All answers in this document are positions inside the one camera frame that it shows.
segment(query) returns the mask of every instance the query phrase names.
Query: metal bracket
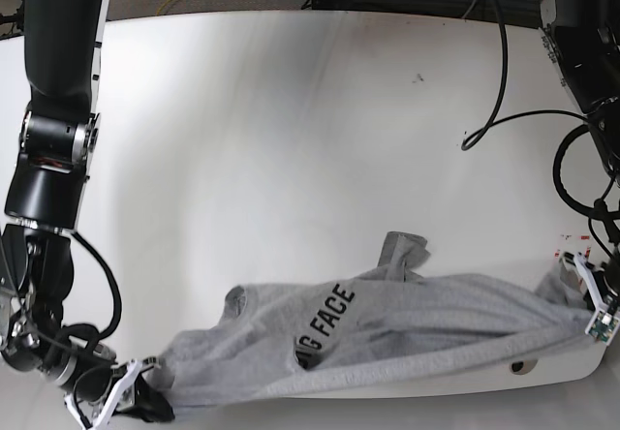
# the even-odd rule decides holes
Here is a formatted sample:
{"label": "metal bracket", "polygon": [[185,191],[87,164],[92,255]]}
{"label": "metal bracket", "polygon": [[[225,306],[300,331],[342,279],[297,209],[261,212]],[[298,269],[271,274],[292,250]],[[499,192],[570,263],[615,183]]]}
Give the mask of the metal bracket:
{"label": "metal bracket", "polygon": [[[106,403],[104,404],[98,415],[94,418],[90,429],[99,430],[108,426],[109,420],[112,418],[114,411],[116,411],[116,406],[118,406],[118,403],[123,398],[123,395],[134,385],[136,379],[142,373],[143,365],[144,364],[141,360],[131,360],[127,364],[127,372],[125,373],[123,378],[116,382],[116,384],[114,384],[114,386],[112,387]],[[79,426],[82,428],[82,430],[89,430],[84,427],[84,424],[79,418],[78,410],[74,405],[73,394],[67,394],[65,396],[65,405],[67,406],[69,413],[74,417],[77,423],[79,423]]]}
{"label": "metal bracket", "polygon": [[0,351],[4,351],[9,343],[9,327],[11,323],[12,297],[0,288]]}
{"label": "metal bracket", "polygon": [[573,105],[577,108],[577,111],[579,111],[579,103],[577,102],[577,99],[574,97],[573,91],[569,87],[569,84],[566,82],[566,79],[564,78],[564,74],[562,73],[562,69],[560,68],[560,63],[558,61],[558,50],[555,44],[553,43],[553,40],[548,37],[544,29],[539,28],[539,32],[540,32],[540,36],[542,40],[542,45],[544,46],[544,49],[546,50],[546,55],[551,61],[551,63],[553,64],[553,68],[555,69],[555,72],[558,74],[558,77],[560,78],[560,84],[562,85],[566,93],[569,95],[569,98],[571,99],[571,102],[573,103]]}
{"label": "metal bracket", "polygon": [[577,254],[573,258],[574,266],[577,270],[579,277],[583,279],[588,292],[592,298],[594,304],[594,315],[585,328],[585,334],[594,337],[595,340],[604,343],[606,346],[611,344],[613,337],[618,332],[618,326],[620,325],[620,317],[616,313],[612,313],[609,306],[605,304],[597,283],[594,279],[594,275],[590,269],[586,266],[586,259],[582,254]]}

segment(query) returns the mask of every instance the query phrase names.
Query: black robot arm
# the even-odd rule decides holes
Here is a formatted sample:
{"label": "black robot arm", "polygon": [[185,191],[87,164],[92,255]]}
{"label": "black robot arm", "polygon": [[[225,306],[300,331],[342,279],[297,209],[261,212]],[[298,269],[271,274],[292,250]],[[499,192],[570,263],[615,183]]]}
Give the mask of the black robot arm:
{"label": "black robot arm", "polygon": [[[620,211],[609,212],[605,200],[581,203],[564,188],[561,166],[569,146],[590,134],[610,180],[620,183],[620,51],[616,41],[618,10],[614,0],[541,0],[543,41],[549,57],[577,108],[588,117],[562,141],[553,165],[553,181],[562,200],[575,212],[604,223],[609,241],[620,244],[614,220]],[[605,285],[613,303],[619,300],[620,255],[609,253]]]}
{"label": "black robot arm", "polygon": [[[127,373],[102,341],[118,326],[111,270],[77,232],[79,205],[98,134],[100,51],[109,0],[26,0],[25,63],[31,86],[0,245],[0,350],[20,371],[38,369],[76,399],[103,405]],[[100,263],[112,290],[108,328],[63,324],[74,268],[71,239]],[[18,300],[18,308],[12,300]],[[152,361],[144,362],[144,369]],[[114,411],[173,419],[170,405],[137,377]],[[81,416],[84,427],[91,422]]]}

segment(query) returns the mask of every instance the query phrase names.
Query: gray t-shirt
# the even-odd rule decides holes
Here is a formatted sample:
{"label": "gray t-shirt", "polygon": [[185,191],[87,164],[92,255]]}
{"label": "gray t-shirt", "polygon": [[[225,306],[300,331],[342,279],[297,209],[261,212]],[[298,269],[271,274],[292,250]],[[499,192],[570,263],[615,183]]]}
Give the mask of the gray t-shirt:
{"label": "gray t-shirt", "polygon": [[377,268],[317,286],[248,285],[178,334],[147,378],[176,412],[385,384],[591,345],[560,264],[539,294],[477,274],[424,279],[426,240],[389,233]]}

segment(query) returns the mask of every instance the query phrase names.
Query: white table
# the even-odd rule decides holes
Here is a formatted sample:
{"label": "white table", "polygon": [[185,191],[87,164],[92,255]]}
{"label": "white table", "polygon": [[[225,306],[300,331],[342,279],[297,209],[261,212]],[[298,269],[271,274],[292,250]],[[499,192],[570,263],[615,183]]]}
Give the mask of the white table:
{"label": "white table", "polygon": [[[538,34],[510,28],[509,40],[502,114],[571,109]],[[123,322],[110,344],[124,359],[157,353],[180,329],[214,325],[225,293],[239,283],[357,275],[376,264],[389,230],[430,240],[425,276],[475,270],[535,287],[556,250],[582,249],[578,237],[587,234],[585,219],[556,197],[551,181],[557,145],[575,122],[518,120],[462,153],[464,132],[480,126],[495,101],[499,60],[495,25],[408,15],[237,13],[108,25],[102,131],[79,228],[121,286]],[[29,99],[21,40],[0,44],[0,67],[5,196]],[[578,141],[566,161],[567,187],[593,201],[606,179],[591,141]],[[104,325],[111,301],[103,274],[79,248],[74,255],[67,322]],[[88,311],[78,308],[79,297]],[[501,366],[345,396],[574,380],[590,374],[602,352],[544,359],[523,377]],[[562,428],[593,418],[611,428],[605,426],[616,423],[616,404],[603,390],[617,393],[618,378],[602,367],[587,381],[553,388],[362,404],[262,403],[217,412],[203,424],[328,428],[344,426],[346,415],[352,428],[374,428],[396,413],[388,426],[493,428],[508,420],[514,428]],[[36,378],[5,375],[0,380],[24,388],[13,394],[32,392]],[[582,396],[586,391],[599,401]],[[56,395],[48,387],[42,393]],[[551,402],[543,404],[547,394]],[[21,425],[26,408],[0,402]],[[58,425],[68,421],[59,397],[48,397],[24,428],[51,418],[46,413]]]}

